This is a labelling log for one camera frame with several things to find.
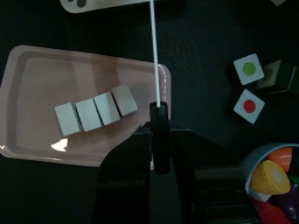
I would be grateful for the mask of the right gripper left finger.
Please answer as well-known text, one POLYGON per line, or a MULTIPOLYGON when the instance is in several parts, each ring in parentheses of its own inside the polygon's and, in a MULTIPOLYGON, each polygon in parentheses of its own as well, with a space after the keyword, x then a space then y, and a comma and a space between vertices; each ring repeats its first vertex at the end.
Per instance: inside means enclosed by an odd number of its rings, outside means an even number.
POLYGON ((149 224, 150 133, 140 127, 98 169, 90 224, 149 224))

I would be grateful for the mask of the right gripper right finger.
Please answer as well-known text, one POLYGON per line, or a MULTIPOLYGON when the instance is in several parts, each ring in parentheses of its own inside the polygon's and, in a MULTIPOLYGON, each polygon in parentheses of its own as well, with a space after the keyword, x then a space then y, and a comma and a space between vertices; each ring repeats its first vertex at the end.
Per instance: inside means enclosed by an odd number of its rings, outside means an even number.
POLYGON ((240 224, 244 172, 236 157, 186 129, 172 130, 172 162, 185 224, 240 224))

